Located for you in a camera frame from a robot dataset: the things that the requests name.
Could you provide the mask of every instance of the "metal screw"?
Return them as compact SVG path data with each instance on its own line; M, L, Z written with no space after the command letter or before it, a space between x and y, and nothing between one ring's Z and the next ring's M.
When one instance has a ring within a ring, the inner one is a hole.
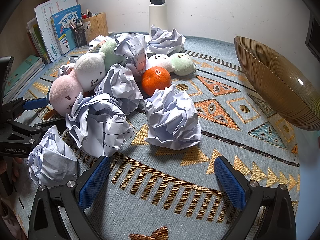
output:
M73 180L67 182L67 187L73 187L76 183Z
M280 189L287 190L287 186L285 184L280 184L279 186L280 186Z
M255 180L250 180L250 185L252 186L252 187L257 187L258 186L258 182L256 182Z
M44 191L44 189L45 189L45 185L41 185L41 186L38 188L39 191Z

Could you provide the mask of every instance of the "green plush toy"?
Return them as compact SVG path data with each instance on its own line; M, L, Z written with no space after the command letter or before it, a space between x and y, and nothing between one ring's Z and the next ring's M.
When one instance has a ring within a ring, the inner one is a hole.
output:
M175 53L170 56L173 72L178 76L186 76L196 70L191 57L186 53Z
M122 66L125 65L125 61L127 58L113 53L113 50L116 48L116 46L116 41L112 39L103 43L99 50L99 52L103 52L106 55L106 57L104 58L104 66L106 68L106 73L108 73L110 67L116 63L119 63Z

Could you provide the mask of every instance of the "bowl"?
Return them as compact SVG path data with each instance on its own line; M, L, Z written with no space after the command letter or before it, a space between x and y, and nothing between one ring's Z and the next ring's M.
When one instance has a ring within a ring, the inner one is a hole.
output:
M259 95L285 120L304 130L320 130L320 96L284 56L268 46L235 37L244 74Z

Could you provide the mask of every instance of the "plush toy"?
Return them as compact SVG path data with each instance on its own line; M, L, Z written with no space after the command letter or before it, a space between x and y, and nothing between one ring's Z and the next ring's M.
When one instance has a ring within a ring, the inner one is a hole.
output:
M77 96L83 93L80 82L74 71L69 75L58 77L50 87L48 92L49 104L63 117L66 113L71 114L71 109Z
M170 58L165 54L156 54L149 58L149 63L153 67L162 67L169 72L174 70Z
M105 54L86 53L82 55L73 68L83 91L93 90L106 75L104 67Z
M104 66L106 68L106 73L108 73L111 66L113 66L116 63L119 63L120 65L124 66L126 57L119 56L113 53L113 50L116 48L117 43L114 39L106 41L100 48L99 52L102 52L106 55L104 59Z
M191 57L186 53L175 53L170 56L173 72L178 76L186 76L196 70Z

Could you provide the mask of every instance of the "patterned carpet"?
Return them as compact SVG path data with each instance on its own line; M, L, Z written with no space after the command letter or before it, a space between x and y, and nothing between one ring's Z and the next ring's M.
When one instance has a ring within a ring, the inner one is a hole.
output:
M88 49L78 48L59 60L25 93L45 97L57 69ZM144 141L148 133L144 104L128 115L136 135L111 158L112 171L96 201L86 210L104 239L221 239L239 211L230 203L214 174L213 162L224 155L247 179L262 186L286 184L296 213L299 190L299 156L292 126L262 100L250 85L236 58L233 44L187 37L185 52L197 65L189 76L172 75L176 92L185 90L198 111L201 142L180 151ZM51 109L25 112L18 121L43 122ZM78 157L78 173L95 158L82 152L66 132L64 140ZM15 184L14 211L26 233L37 186L25 164ZM73 229L60 209L72 239ZM264 208L247 239L252 239Z

